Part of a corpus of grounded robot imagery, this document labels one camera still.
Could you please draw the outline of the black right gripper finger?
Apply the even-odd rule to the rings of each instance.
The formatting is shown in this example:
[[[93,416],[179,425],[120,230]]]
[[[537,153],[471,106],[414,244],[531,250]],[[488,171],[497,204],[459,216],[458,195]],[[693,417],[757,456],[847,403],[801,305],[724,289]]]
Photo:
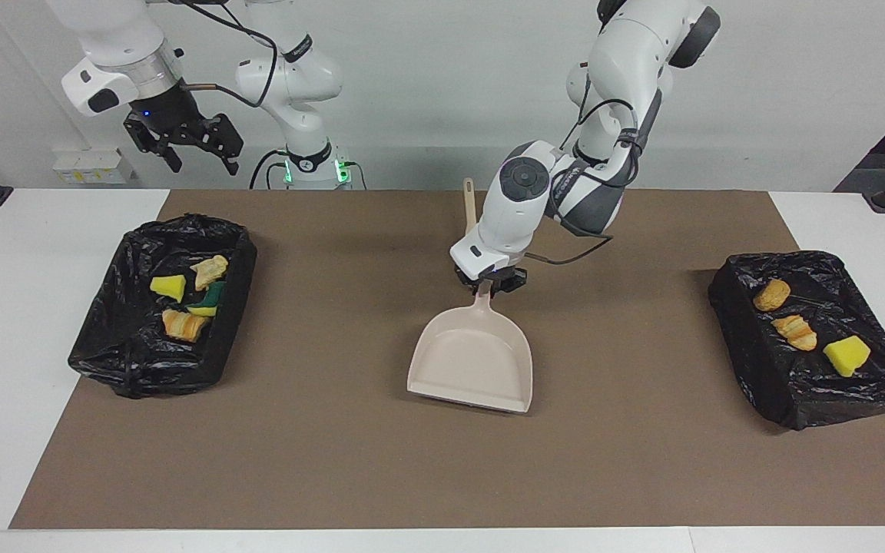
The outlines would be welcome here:
[[[201,150],[219,158],[232,177],[239,171],[238,158],[243,147],[244,140],[227,115],[220,113],[201,119]]]
[[[176,151],[170,146],[168,137],[155,137],[154,133],[144,125],[136,114],[128,114],[124,119],[125,130],[132,137],[134,146],[141,153],[154,154],[160,157],[169,167],[170,171],[179,173],[182,161]]]

